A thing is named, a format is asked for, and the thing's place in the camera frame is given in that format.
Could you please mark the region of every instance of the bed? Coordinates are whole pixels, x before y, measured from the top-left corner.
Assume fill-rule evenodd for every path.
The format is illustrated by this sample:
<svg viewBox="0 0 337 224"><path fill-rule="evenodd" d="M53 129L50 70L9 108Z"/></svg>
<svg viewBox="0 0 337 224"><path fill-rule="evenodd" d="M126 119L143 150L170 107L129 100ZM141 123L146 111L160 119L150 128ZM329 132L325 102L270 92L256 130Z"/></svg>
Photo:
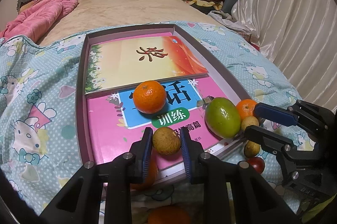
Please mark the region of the bed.
<svg viewBox="0 0 337 224"><path fill-rule="evenodd" d="M18 0L18 8L24 1ZM208 49L257 102L286 108L301 98L279 69L242 37L181 0L79 0L70 14L55 22L36 43L17 35L0 47L3 87L9 85L8 79L3 78L7 75L12 75L8 77L22 87L21 96L16 95L11 105L6 101L7 93L0 97L0 126L5 132L0 136L1 168L14 189L36 212L41 213L81 166L75 132L75 86L85 35L121 25L148 23L173 23L197 40L208 41L211 45ZM74 39L78 39L76 44L65 45ZM19 52L16 50L14 55L9 55L10 43L16 48L20 45ZM39 131L42 140L39 149L44 149L39 161L33 152L24 150L20 154L22 143L16 141L17 127L27 125L22 123L27 123L34 105L49 119ZM27 130L32 130L32 126L36 129L36 122L27 126ZM299 149L313 149L307 134L298 128L286 128L270 121L265 121L263 126L291 138ZM280 185L282 174L275 156L263 151L259 156L266 162L263 177L296 212L300 199ZM244 156L240 150L224 160L237 163L244 160ZM202 201L199 185L178 183L161 190L149 190L133 197L134 223L145 223L151 208L172 203L189 204L189 212L197 215Z"/></svg>

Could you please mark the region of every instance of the metal screw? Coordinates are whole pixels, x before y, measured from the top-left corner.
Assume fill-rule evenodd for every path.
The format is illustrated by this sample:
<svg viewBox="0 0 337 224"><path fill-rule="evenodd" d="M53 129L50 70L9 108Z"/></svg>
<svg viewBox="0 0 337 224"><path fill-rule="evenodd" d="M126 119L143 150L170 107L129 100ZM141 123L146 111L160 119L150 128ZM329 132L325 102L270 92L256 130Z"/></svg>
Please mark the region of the metal screw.
<svg viewBox="0 0 337 224"><path fill-rule="evenodd" d="M284 150L286 150L287 152L289 152L290 149L291 149L291 147L290 147L289 144L286 144L286 145L284 146Z"/></svg>
<svg viewBox="0 0 337 224"><path fill-rule="evenodd" d="M130 158L132 158L134 155L132 154L132 153L130 153L130 152L126 152L126 153L124 153L123 154L123 158L124 159L130 159Z"/></svg>
<svg viewBox="0 0 337 224"><path fill-rule="evenodd" d="M294 180L296 180L296 179L298 179L298 177L299 177L298 171L293 172L292 178L293 178Z"/></svg>
<svg viewBox="0 0 337 224"><path fill-rule="evenodd" d="M93 161L87 161L86 163L84 163L84 168L90 169L92 167L94 167L95 162Z"/></svg>
<svg viewBox="0 0 337 224"><path fill-rule="evenodd" d="M240 161L239 166L241 168L247 169L249 167L249 163L247 161Z"/></svg>
<svg viewBox="0 0 337 224"><path fill-rule="evenodd" d="M209 159L211 157L211 154L207 152L203 152L200 154L200 157L203 159Z"/></svg>

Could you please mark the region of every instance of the green label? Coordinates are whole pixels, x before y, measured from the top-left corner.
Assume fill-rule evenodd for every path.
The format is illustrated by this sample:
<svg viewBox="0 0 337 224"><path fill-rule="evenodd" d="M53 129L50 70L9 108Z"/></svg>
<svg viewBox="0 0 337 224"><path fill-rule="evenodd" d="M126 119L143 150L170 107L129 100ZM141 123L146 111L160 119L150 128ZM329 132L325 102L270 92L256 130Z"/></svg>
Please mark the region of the green label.
<svg viewBox="0 0 337 224"><path fill-rule="evenodd" d="M161 113L152 118L152 125L155 128L170 126L178 122L187 120L189 112L184 107L179 107L165 113Z"/></svg>

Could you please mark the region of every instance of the orange book cover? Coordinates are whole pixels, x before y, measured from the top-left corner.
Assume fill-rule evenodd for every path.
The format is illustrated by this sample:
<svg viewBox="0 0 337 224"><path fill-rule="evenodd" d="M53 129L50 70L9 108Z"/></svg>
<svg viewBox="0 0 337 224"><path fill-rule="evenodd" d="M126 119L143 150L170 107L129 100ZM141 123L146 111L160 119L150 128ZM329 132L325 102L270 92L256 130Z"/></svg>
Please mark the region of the orange book cover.
<svg viewBox="0 0 337 224"><path fill-rule="evenodd" d="M207 73L176 36L111 41L90 48L85 94L132 88L146 80L172 81Z"/></svg>

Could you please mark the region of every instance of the pink book cover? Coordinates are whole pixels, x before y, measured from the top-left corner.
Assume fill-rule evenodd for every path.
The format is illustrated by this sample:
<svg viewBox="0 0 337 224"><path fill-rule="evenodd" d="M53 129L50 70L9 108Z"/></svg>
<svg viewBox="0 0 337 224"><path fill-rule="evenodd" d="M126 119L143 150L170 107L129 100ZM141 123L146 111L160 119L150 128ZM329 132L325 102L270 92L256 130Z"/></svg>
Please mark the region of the pink book cover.
<svg viewBox="0 0 337 224"><path fill-rule="evenodd" d="M162 85L167 102L163 110L154 115L142 114L135 108L133 90L87 99L90 137L97 164L110 162L129 151L132 143L141 139L147 126L154 132L169 126L177 133L185 126L191 138L200 142L205 150L221 140L207 128L205 108L213 98L227 96L210 76ZM180 151L172 156L161 156L155 150L153 154L159 170L182 161Z"/></svg>

